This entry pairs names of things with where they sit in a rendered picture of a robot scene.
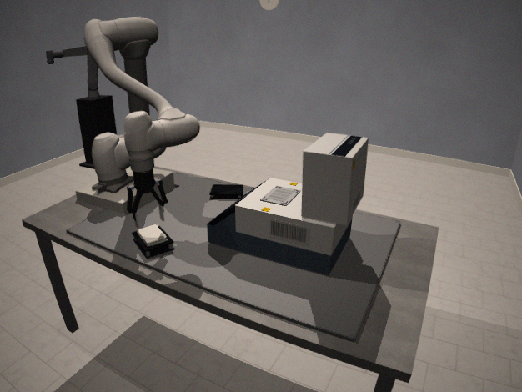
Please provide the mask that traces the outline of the beige and dark blue benchtop machine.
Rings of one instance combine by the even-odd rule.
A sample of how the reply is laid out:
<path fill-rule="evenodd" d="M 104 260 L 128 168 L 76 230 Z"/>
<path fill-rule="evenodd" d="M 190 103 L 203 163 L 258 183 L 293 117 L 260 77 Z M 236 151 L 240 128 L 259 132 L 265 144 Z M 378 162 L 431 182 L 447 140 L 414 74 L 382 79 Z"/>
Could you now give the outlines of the beige and dark blue benchtop machine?
<path fill-rule="evenodd" d="M 302 183 L 267 179 L 207 223 L 208 242 L 329 275 L 364 196 L 368 142 L 326 133 L 303 151 Z"/>

